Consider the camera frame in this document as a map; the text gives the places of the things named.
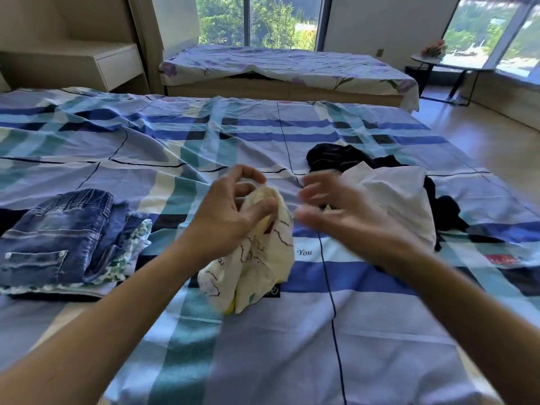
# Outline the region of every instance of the white cabinet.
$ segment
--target white cabinet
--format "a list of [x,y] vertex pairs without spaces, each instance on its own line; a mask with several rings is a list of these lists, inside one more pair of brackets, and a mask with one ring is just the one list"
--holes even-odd
[[0,67],[12,88],[81,86],[108,92],[143,74],[135,44],[59,40],[0,51]]

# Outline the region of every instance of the right hand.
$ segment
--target right hand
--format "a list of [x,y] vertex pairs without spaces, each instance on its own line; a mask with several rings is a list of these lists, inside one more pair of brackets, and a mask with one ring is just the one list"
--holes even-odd
[[[411,255],[428,251],[361,191],[342,183],[338,172],[314,172],[303,183],[299,197],[305,204],[297,209],[296,219],[335,238],[371,264],[399,276]],[[321,211],[322,204],[338,210]]]

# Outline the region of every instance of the drawer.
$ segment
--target drawer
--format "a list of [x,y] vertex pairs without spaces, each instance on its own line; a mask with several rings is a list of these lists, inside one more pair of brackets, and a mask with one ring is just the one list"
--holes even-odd
[[143,73],[139,52],[135,46],[100,58],[97,63],[108,91]]

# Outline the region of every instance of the red label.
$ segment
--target red label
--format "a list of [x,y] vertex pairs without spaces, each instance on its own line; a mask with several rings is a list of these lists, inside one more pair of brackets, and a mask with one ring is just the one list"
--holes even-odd
[[514,264],[519,263],[514,256],[510,254],[489,254],[486,256],[493,264]]

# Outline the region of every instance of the blue plaid bed sheet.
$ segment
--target blue plaid bed sheet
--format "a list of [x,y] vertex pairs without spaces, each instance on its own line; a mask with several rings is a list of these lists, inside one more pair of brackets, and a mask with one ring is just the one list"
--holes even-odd
[[[400,109],[18,90],[0,95],[0,141],[0,207],[30,208],[77,188],[108,190],[151,213],[152,245],[139,267],[179,236],[231,165],[263,171],[294,210],[307,151],[317,143],[395,155],[428,170],[437,195],[455,198],[471,225],[443,233],[440,255],[540,325],[538,213]],[[333,239],[321,241],[329,286],[318,234],[296,224],[289,280],[241,315],[213,312],[196,280],[188,281],[120,369],[107,401],[341,404],[341,382],[349,404],[496,400],[411,289]],[[0,369],[87,306],[2,297]]]

